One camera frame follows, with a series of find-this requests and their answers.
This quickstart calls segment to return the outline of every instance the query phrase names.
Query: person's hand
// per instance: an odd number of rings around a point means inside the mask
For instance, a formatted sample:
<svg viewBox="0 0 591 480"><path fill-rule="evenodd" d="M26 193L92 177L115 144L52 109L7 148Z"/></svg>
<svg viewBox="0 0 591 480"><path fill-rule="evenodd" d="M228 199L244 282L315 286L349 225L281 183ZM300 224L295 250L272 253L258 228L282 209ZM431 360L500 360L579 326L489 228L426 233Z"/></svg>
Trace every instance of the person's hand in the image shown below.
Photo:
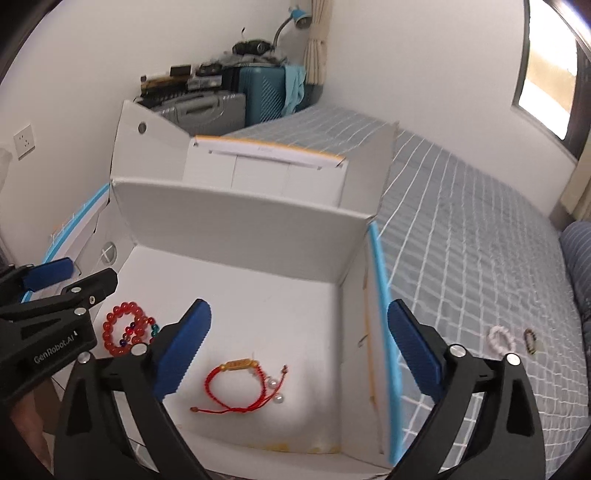
<svg viewBox="0 0 591 480"><path fill-rule="evenodd" d="M35 456L48 470L51 469L51 456L43 436L43 421L35 408L33 392L15 405L10 418Z"/></svg>

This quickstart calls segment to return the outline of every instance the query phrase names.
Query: window frame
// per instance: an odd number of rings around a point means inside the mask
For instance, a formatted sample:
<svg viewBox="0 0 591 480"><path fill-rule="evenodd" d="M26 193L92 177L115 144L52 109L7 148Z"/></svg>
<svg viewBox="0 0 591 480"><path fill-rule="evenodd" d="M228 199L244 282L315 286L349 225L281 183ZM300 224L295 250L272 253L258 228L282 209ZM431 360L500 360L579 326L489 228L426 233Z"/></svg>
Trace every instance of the window frame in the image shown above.
<svg viewBox="0 0 591 480"><path fill-rule="evenodd" d="M589 39L582 38L579 35L579 32L574 30L564 19L564 16L557 8L560 5L563 6L562 0L544 0L544 2L551 6L557 15L567 24L577 40L577 79L574 88L573 107L570 112L569 127L564 140L550 130L550 128L545 126L534 115L529 113L525 108L519 105L530 60L530 0L524 0L523 49L521 54L521 67L519 68L519 76L517 79L517 88L515 90L515 96L513 97L513 107L518 108L528 119L532 120L537 126L550 134L578 161L583 154L587 139L589 138L589 132L591 131L591 50L587 44Z"/></svg>

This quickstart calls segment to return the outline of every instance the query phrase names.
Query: blue towel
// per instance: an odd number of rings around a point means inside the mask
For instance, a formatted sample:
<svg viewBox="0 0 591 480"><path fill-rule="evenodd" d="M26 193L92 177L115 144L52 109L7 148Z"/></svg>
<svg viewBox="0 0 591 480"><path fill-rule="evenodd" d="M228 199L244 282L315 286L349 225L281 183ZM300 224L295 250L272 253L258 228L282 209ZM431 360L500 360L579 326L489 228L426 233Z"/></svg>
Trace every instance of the blue towel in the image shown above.
<svg viewBox="0 0 591 480"><path fill-rule="evenodd" d="M285 65L285 107L281 116L291 115L304 99L306 69L302 65Z"/></svg>

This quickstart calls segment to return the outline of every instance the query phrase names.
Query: box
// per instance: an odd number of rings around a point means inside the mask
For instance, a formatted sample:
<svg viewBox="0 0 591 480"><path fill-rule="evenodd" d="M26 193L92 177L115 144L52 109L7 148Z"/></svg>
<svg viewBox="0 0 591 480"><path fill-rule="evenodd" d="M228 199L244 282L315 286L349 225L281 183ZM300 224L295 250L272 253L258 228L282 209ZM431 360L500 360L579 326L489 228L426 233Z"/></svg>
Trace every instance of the box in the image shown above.
<svg viewBox="0 0 591 480"><path fill-rule="evenodd" d="M212 328L178 392L164 399L206 469L261 480L361 480L397 461L398 352L384 263L375 231L368 233L396 133L386 125L345 158L330 159L190 138L124 104L111 183L46 260L70 256L80 275L107 264L118 272L115 293L90 311L98 338L123 301L161 326L197 298L211 305ZM108 356L102 343L93 353ZM259 360L273 377L288 365L285 401L249 414L191 412L215 407L203 391L206 375L240 358ZM54 379L65 385L68 376L64 369ZM247 371L220 375L212 388L237 406L259 394ZM129 437L141 444L125 396L116 399Z"/></svg>

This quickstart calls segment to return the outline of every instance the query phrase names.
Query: blue pillow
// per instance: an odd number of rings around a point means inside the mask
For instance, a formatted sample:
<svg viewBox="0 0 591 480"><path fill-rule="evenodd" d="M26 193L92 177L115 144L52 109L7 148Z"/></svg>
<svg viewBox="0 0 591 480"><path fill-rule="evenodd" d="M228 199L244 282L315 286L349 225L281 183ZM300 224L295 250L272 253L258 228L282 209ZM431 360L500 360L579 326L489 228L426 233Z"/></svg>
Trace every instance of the blue pillow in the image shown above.
<svg viewBox="0 0 591 480"><path fill-rule="evenodd" d="M591 222L571 223L560 244L583 321L591 318Z"/></svg>

